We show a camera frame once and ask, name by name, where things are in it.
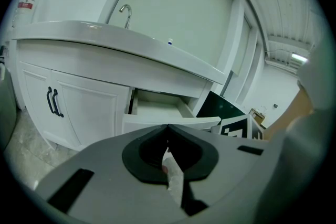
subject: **red label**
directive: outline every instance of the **red label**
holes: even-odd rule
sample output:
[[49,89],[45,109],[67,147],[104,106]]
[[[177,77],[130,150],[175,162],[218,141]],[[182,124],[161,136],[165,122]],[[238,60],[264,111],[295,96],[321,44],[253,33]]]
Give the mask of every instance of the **red label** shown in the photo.
[[17,5],[18,8],[33,8],[32,3],[24,3],[24,2],[19,2],[19,4]]

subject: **cabinet door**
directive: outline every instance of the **cabinet door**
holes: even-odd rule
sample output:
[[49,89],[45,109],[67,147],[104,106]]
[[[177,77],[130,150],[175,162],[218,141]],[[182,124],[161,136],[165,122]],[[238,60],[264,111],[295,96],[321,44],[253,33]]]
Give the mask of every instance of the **cabinet door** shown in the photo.
[[40,134],[57,144],[76,146],[76,140],[72,139],[72,134],[65,132],[61,118],[51,111],[51,109],[55,110],[52,101],[53,91],[48,95],[51,109],[48,104],[49,87],[53,90],[51,70],[23,62],[19,63],[19,68],[20,87],[25,104]]
[[58,105],[81,147],[121,133],[129,87],[51,72]]

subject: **drawer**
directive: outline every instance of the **drawer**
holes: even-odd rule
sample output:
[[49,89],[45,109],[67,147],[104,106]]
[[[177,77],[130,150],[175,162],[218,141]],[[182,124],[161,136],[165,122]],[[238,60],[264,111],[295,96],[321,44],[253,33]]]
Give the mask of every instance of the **drawer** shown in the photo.
[[216,126],[220,117],[196,118],[178,96],[135,90],[131,114],[124,114],[122,134],[160,124],[181,124],[195,129]]

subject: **fluorescent light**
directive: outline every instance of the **fluorescent light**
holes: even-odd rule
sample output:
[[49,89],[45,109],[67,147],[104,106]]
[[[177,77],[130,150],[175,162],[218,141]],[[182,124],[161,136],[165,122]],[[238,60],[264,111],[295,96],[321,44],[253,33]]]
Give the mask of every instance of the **fluorescent light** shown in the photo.
[[295,58],[295,59],[297,59],[297,60],[300,60],[302,62],[307,62],[308,61],[307,58],[305,58],[305,57],[303,57],[301,55],[298,55],[298,54],[292,54],[292,57]]

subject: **white countertop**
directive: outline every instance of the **white countertop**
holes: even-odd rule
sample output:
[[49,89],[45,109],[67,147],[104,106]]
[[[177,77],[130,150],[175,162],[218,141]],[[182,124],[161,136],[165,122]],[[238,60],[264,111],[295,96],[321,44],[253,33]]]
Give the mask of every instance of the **white countertop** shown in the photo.
[[12,39],[62,40],[91,44],[162,62],[219,84],[226,81],[225,74],[184,50],[108,24],[77,20],[35,23],[15,28]]

